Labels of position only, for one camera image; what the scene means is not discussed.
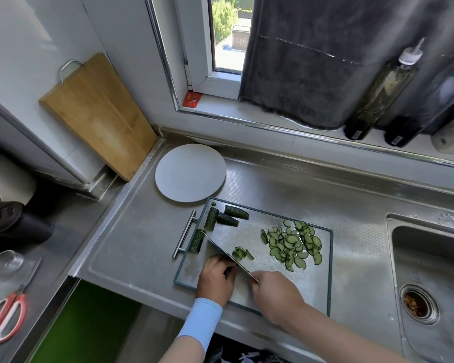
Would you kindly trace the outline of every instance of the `gray cutting board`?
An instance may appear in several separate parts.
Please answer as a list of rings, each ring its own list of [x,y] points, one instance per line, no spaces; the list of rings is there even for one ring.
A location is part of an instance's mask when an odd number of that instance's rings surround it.
[[[244,258],[241,261],[243,267],[248,271],[269,270],[281,272],[296,285],[306,303],[312,305],[328,316],[330,315],[333,243],[333,232],[331,230],[310,224],[308,219],[300,219],[315,228],[316,235],[320,238],[322,243],[321,254],[323,256],[323,262],[321,262],[320,265],[315,265],[313,257],[309,256],[305,259],[307,263],[305,270],[293,265],[294,272],[290,272],[286,269],[284,263],[279,262],[275,257],[269,255],[270,248],[267,244],[264,244],[260,238],[260,230],[264,229],[267,231],[273,226],[282,226],[284,229],[283,220],[288,219],[293,222],[294,219],[284,218],[276,214],[266,213],[249,207],[243,207],[216,198],[209,198],[197,223],[197,228],[204,229],[205,220],[209,209],[212,206],[212,202],[216,204],[215,207],[220,210],[220,212],[224,211],[225,205],[227,204],[240,207],[249,213],[249,220],[239,219],[238,227],[216,224],[213,232],[207,231],[208,236],[212,238],[224,252],[232,254],[232,251],[236,246],[241,246],[244,249],[247,248],[252,256],[254,256],[254,260],[249,260],[247,257]],[[198,254],[185,253],[183,255],[183,260],[175,275],[174,282],[178,285],[195,290],[198,283],[198,276],[202,271],[206,260],[209,256],[218,253],[221,253],[221,251],[205,237]],[[240,268],[238,269],[234,293],[232,294],[230,301],[244,308],[258,311],[249,286],[249,278],[250,277],[246,272]]]

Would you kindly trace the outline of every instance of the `red card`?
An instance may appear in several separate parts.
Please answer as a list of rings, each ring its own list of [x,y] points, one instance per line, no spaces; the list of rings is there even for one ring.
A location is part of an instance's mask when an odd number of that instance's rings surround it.
[[[183,100],[183,106],[189,108],[196,108],[202,93],[195,93],[194,91],[188,91]]]

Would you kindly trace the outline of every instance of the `black lid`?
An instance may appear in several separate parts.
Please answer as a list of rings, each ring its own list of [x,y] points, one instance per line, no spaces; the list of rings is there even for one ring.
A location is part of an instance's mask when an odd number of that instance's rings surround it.
[[[0,202],[0,233],[5,232],[22,216],[24,204],[17,201]]]

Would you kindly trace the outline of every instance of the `white wall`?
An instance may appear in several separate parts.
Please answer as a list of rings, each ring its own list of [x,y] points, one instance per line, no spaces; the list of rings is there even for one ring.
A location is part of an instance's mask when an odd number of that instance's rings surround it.
[[[454,189],[454,168],[176,112],[145,0],[83,0],[111,62],[151,123],[292,153],[382,175]],[[183,61],[171,0],[153,0],[176,88]],[[179,100],[185,88],[179,89]]]
[[[17,160],[30,169],[64,181],[79,183],[71,173],[2,116],[0,116],[0,149],[10,159]]]
[[[70,59],[103,47],[80,0],[0,0],[0,104],[88,183],[103,161],[38,100]]]

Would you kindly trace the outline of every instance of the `kitchen counter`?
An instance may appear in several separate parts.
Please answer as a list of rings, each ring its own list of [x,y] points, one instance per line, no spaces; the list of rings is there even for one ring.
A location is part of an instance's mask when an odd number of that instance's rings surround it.
[[[54,225],[54,233],[42,244],[24,245],[16,240],[0,238],[0,252],[13,249],[25,257],[42,258],[37,271],[25,290],[27,313],[17,334],[0,344],[0,363],[27,360],[42,334],[53,321],[76,279],[68,270],[79,255],[90,232],[114,204],[124,181],[116,178],[100,201],[76,195],[74,190],[41,181],[36,194],[27,205]]]
[[[171,255],[192,209],[199,215],[205,202],[170,201],[158,191],[154,172],[167,152],[190,142],[170,133],[157,143],[70,275],[186,318],[194,292],[173,284],[182,257]],[[454,229],[454,195],[230,143],[209,145],[227,165],[225,183],[214,196],[332,229],[331,317],[417,361],[401,329],[387,222],[396,217]],[[225,308],[216,331],[293,363],[321,361],[262,316],[233,305]]]

